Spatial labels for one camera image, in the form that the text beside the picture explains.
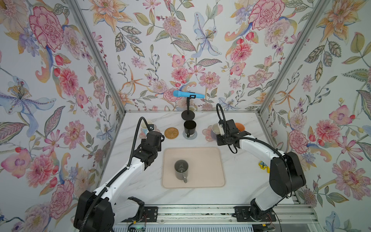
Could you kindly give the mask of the black cup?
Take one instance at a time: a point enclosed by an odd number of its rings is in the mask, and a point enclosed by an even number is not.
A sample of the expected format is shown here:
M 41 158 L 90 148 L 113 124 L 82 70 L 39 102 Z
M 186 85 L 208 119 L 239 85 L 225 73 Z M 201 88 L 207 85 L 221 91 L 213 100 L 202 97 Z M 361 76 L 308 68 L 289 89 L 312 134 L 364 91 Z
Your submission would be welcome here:
M 193 137 L 196 133 L 197 123 L 193 120 L 187 120 L 184 122 L 184 130 L 186 138 Z

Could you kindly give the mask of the orange cup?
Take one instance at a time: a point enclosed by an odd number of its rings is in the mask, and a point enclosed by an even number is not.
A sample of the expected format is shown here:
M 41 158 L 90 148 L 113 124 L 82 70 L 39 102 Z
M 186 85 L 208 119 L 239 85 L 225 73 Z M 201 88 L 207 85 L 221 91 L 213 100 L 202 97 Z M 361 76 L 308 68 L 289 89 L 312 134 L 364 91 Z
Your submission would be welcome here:
M 245 126 L 241 123 L 235 123 L 236 128 L 239 130 L 239 132 L 245 131 Z

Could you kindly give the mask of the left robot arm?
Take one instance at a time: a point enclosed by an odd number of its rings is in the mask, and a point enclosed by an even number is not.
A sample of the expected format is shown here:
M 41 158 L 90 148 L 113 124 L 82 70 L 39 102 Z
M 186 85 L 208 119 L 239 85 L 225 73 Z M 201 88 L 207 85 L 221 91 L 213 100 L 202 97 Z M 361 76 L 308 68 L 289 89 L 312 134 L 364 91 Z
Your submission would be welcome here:
M 82 193 L 79 197 L 73 222 L 80 232 L 111 232 L 113 227 L 127 219 L 138 221 L 143 217 L 145 203 L 128 197 L 121 200 L 130 183 L 144 172 L 157 158 L 165 136 L 150 131 L 133 152 L 128 162 L 108 182 L 94 191 Z

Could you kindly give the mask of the white cup with purple outside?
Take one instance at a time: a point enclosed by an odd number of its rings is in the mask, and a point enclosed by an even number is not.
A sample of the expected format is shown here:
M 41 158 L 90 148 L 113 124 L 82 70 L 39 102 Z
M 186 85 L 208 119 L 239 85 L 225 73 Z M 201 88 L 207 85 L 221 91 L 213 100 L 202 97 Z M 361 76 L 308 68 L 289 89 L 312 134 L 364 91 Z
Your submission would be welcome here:
M 218 135 L 224 135 L 224 131 L 223 131 L 223 128 L 220 124 L 215 123 L 212 126 L 211 137 L 212 137 L 212 139 L 217 140 Z

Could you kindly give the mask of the woven rattan round coaster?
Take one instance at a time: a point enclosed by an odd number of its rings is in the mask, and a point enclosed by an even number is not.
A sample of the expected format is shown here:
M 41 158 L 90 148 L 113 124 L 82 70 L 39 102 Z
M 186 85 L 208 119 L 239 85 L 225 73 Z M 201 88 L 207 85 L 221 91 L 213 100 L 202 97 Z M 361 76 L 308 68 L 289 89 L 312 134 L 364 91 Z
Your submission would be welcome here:
M 179 130 L 175 127 L 167 128 L 164 132 L 167 139 L 175 139 L 179 136 Z

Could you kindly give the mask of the light blue cup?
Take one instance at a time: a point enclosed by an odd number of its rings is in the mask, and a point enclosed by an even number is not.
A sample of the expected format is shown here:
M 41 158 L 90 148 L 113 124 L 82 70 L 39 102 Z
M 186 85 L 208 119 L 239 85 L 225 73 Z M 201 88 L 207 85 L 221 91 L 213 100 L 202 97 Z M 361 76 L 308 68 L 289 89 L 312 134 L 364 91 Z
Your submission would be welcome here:
M 147 135 L 149 131 L 153 131 L 154 130 L 154 124 L 151 120 L 147 120 L 147 121 L 142 121 L 141 123 L 141 132 L 144 134 L 144 135 Z

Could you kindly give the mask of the blue woven round coaster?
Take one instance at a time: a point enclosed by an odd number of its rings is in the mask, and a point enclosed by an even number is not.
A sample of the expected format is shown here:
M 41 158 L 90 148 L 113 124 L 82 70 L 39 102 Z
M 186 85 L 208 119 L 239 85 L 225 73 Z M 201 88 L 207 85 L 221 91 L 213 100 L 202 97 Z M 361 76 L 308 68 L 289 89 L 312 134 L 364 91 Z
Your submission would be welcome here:
M 183 131 L 182 135 L 183 135 L 183 137 L 184 137 L 186 140 L 194 140 L 194 139 L 197 138 L 198 133 L 197 133 L 197 131 L 195 131 L 194 134 L 191 134 L 191 135 L 188 137 L 187 134 L 186 134 L 186 132 Z

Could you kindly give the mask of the grey cup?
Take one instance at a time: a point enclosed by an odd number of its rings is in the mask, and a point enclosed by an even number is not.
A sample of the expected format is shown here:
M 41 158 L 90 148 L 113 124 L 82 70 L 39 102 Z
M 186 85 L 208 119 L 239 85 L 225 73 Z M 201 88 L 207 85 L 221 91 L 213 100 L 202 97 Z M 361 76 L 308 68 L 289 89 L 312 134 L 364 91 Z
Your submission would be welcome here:
M 188 168 L 189 166 L 187 161 L 183 159 L 176 161 L 174 164 L 176 178 L 184 183 L 187 183 Z

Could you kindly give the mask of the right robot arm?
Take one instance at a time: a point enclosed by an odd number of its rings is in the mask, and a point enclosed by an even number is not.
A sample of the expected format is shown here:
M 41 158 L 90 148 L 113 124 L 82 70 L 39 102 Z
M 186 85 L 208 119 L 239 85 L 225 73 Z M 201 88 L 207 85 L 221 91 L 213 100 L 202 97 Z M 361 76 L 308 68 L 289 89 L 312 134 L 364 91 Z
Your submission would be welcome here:
M 253 220 L 261 220 L 273 212 L 273 208 L 283 199 L 306 185 L 304 171 L 296 153 L 285 153 L 247 131 L 239 131 L 232 119 L 220 120 L 218 128 L 218 146 L 233 146 L 244 150 L 260 159 L 270 170 L 269 186 L 250 202 L 248 214 Z

